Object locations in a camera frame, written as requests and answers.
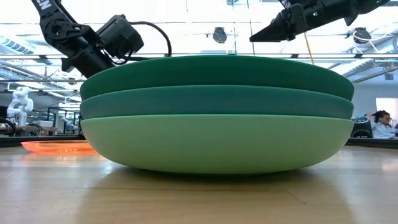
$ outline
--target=stacked bowls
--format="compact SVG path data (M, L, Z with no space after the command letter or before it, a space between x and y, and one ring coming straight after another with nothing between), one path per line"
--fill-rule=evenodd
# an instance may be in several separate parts
M139 169L245 175L317 164L353 128L350 81L264 57L136 62L81 86L81 127L105 158Z

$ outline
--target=dark hair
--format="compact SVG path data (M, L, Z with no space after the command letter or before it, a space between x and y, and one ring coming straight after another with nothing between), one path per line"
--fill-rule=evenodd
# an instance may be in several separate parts
M380 122L380 119L383 118L384 116L387 116L387 115L390 116L390 114L387 113L386 111L378 111L378 112L372 114L372 116L374 116L374 122L375 123Z

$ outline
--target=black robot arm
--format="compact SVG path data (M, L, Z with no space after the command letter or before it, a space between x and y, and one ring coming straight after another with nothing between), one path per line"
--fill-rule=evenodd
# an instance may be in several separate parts
M251 42L294 40L296 35L344 18L351 25L390 0L279 0L285 7L271 24L250 37Z
M66 55L62 70L73 67L85 77L114 67L111 57L124 58L137 52L144 43L124 15L114 16L100 30L78 24L60 0L32 0L40 15L45 41Z

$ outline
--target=person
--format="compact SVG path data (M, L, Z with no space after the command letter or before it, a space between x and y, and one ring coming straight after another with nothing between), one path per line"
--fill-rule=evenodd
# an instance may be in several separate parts
M371 121L373 138L377 139L394 139L398 130L390 125L390 114L384 110L374 114L368 114L367 117Z

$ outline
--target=orange plate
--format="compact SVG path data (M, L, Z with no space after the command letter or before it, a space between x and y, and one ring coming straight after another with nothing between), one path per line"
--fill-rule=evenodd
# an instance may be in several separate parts
M96 154L87 141L31 141L22 142L22 146L41 154Z

